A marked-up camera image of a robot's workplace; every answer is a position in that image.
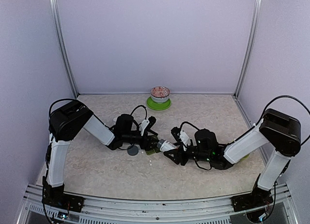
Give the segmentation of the amber bottle grey cap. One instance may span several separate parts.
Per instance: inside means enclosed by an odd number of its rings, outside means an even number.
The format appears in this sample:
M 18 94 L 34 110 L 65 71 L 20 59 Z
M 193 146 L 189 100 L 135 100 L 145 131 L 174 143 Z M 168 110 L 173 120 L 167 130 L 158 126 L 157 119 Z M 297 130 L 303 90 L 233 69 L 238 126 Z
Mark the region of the amber bottle grey cap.
M 175 150 L 178 147 L 176 145 L 172 144 L 171 142 L 169 142 L 168 140 L 161 139 L 157 143 L 157 148 L 161 152 L 166 152 L 166 151 L 170 151 L 170 150 Z

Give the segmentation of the green pill organizer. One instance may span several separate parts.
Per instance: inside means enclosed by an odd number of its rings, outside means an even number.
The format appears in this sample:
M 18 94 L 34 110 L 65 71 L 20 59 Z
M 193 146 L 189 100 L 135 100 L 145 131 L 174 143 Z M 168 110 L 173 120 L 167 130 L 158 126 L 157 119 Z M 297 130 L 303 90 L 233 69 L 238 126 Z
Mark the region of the green pill organizer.
M 147 155 L 151 155 L 151 154 L 154 154 L 154 153 L 159 153 L 160 150 L 149 150 L 149 151 L 145 151 Z

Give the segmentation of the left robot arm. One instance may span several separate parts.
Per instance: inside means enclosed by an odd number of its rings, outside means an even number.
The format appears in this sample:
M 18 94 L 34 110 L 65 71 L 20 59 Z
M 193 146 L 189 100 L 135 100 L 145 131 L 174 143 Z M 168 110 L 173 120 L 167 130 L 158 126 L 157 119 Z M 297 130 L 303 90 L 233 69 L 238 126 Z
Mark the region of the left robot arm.
M 156 118 L 145 116 L 138 123 L 133 114 L 121 114 L 113 126 L 108 127 L 84 103 L 66 99 L 67 104 L 49 110 L 49 145 L 46 151 L 46 175 L 43 178 L 43 198 L 63 207 L 68 201 L 64 193 L 64 166 L 68 148 L 73 139 L 84 129 L 110 150 L 120 149 L 124 144 L 138 145 L 142 150 L 156 148 L 158 134 L 152 130 Z

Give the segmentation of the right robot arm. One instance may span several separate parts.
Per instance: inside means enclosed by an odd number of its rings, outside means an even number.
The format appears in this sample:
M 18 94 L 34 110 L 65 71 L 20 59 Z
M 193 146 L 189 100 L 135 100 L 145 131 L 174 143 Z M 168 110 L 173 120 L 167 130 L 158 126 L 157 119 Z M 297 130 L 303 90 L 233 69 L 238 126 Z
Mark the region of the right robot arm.
M 208 162 L 211 168 L 227 170 L 256 149 L 271 144 L 274 148 L 267 165 L 259 174 L 254 191 L 248 195 L 248 203 L 257 207 L 266 197 L 278 177 L 284 173 L 292 157 L 296 156 L 305 143 L 301 140 L 301 123 L 296 118 L 266 106 L 257 123 L 230 143 L 220 144 L 214 132 L 197 129 L 195 143 L 183 131 L 174 127 L 171 131 L 175 144 L 161 139 L 157 148 L 176 164 L 186 165 Z

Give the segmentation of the green plate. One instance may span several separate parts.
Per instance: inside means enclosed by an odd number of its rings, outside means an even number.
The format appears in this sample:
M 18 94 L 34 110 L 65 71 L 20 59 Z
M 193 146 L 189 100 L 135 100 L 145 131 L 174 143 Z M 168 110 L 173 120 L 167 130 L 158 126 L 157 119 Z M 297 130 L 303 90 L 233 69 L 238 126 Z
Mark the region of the green plate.
M 146 101 L 147 106 L 155 111 L 162 111 L 162 110 L 166 110 L 171 106 L 171 100 L 168 99 L 166 102 L 164 103 L 156 103 L 152 100 L 151 97 L 149 97 Z

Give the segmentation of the red patterned white bowl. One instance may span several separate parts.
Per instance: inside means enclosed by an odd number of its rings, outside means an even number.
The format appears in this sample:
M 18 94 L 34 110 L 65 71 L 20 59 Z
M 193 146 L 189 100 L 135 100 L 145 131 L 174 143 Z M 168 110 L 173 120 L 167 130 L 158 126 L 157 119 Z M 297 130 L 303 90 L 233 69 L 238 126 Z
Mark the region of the red patterned white bowl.
M 170 96 L 170 89 L 165 86 L 156 86 L 150 90 L 152 101 L 156 103 L 165 103 Z

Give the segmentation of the lime green bowl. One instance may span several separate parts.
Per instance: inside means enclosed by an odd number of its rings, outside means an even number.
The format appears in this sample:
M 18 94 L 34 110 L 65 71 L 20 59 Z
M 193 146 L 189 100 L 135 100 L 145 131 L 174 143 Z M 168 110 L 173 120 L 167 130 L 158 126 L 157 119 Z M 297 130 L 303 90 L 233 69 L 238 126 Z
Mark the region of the lime green bowl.
M 247 159 L 248 157 L 249 157 L 249 154 L 247 154 L 247 155 L 245 155 L 244 157 L 242 157 L 241 160 L 245 160 L 245 159 Z

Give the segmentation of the front aluminium rail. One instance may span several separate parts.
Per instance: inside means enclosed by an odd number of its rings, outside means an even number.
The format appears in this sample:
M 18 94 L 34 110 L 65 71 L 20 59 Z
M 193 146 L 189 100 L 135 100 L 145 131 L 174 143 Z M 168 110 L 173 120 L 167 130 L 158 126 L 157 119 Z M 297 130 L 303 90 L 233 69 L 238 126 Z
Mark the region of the front aluminium rail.
M 232 195 L 181 200 L 133 200 L 86 195 L 81 212 L 42 205 L 42 186 L 28 185 L 16 223 L 232 224 L 248 222 L 250 210 L 235 212 Z

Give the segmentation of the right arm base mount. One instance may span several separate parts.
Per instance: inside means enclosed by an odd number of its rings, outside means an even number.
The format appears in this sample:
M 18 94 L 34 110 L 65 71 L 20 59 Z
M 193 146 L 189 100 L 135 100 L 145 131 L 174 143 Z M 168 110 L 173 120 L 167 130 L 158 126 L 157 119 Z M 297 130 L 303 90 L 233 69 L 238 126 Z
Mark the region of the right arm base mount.
M 231 202 L 234 212 L 238 212 L 271 204 L 274 199 L 270 190 L 266 191 L 255 185 L 251 192 L 233 196 Z

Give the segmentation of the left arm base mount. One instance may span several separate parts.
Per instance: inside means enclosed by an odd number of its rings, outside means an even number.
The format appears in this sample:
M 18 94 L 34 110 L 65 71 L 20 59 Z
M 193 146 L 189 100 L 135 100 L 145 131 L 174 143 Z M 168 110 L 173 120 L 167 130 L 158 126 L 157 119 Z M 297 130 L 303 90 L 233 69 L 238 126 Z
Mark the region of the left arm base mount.
M 60 196 L 51 196 L 46 191 L 43 195 L 43 203 L 45 205 L 64 209 L 67 211 L 81 213 L 85 198 L 82 196 L 70 195 L 62 193 Z

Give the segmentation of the left aluminium frame post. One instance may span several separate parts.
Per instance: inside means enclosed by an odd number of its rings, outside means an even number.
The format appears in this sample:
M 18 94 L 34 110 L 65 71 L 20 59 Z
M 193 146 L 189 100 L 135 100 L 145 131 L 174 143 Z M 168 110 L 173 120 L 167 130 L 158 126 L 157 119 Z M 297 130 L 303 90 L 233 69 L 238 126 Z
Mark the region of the left aluminium frame post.
M 54 20 L 54 25 L 55 25 L 55 30 L 56 30 L 56 36 L 58 39 L 58 44 L 62 56 L 62 61 L 64 64 L 64 69 L 68 78 L 69 86 L 71 89 L 71 92 L 73 94 L 74 98 L 77 98 L 79 96 L 79 92 L 77 89 L 77 85 L 74 79 L 74 75 L 70 66 L 66 46 L 65 46 L 65 40 L 63 37 L 62 33 L 62 26 L 61 26 L 61 19 L 60 19 L 60 14 L 59 14 L 59 9 L 58 9 L 58 3 L 57 0 L 49 0 L 50 2 L 50 8 L 52 11 L 52 16 Z

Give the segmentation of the aluminium frame post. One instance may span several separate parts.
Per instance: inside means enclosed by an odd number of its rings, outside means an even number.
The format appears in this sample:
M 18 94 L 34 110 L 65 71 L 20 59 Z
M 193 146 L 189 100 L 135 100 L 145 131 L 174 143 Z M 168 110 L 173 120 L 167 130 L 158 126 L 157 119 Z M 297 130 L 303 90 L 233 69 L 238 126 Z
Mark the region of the aluminium frame post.
M 262 5 L 262 0 L 255 0 L 246 52 L 245 52 L 245 56 L 243 59 L 240 76 L 239 76 L 237 86 L 234 92 L 234 97 L 236 99 L 238 99 L 241 94 L 241 90 L 245 82 L 246 74 L 248 71 L 249 62 L 250 62 L 250 58 L 251 58 L 251 54 L 252 54 L 252 50 L 253 50 L 254 42 L 255 42 L 257 26 L 259 22 L 261 5 Z
M 58 3 L 57 0 L 49 0 L 50 2 L 50 8 L 52 11 L 52 16 L 54 20 L 54 25 L 55 25 L 55 30 L 56 30 L 56 36 L 58 39 L 58 44 L 62 56 L 62 61 L 64 64 L 64 69 L 68 78 L 69 86 L 71 89 L 71 92 L 73 94 L 74 98 L 77 98 L 79 96 L 79 92 L 77 89 L 77 85 L 74 79 L 74 75 L 70 66 L 66 46 L 65 46 L 65 40 L 63 37 L 62 33 L 62 26 L 61 26 L 61 19 L 60 19 L 60 14 L 59 14 L 59 9 L 58 9 Z

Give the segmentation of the right aluminium frame post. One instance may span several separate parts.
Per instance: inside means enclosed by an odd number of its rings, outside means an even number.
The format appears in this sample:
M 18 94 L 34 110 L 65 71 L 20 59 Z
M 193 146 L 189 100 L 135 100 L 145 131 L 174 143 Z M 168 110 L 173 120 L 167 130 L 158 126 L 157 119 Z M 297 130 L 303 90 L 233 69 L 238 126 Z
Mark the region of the right aluminium frame post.
M 240 76 L 239 76 L 237 86 L 234 92 L 234 97 L 236 99 L 238 99 L 241 94 L 241 90 L 245 82 L 246 74 L 248 71 L 249 62 L 250 62 L 250 58 L 251 58 L 251 54 L 252 54 L 252 50 L 253 50 L 254 42 L 255 42 L 257 26 L 259 22 L 261 5 L 262 5 L 262 0 L 255 0 L 246 52 L 245 52 L 245 56 L 243 59 Z

